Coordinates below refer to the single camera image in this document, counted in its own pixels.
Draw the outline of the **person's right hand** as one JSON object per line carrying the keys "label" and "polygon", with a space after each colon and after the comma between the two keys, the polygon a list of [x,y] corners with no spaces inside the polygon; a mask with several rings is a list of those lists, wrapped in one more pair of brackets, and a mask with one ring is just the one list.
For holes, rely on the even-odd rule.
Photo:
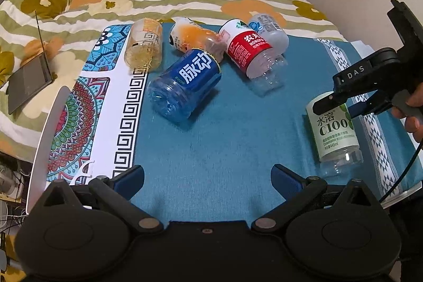
{"label": "person's right hand", "polygon": [[404,119],[405,130],[412,134],[416,142],[422,140],[422,83],[412,94],[407,90],[397,92],[392,99],[392,114]]}

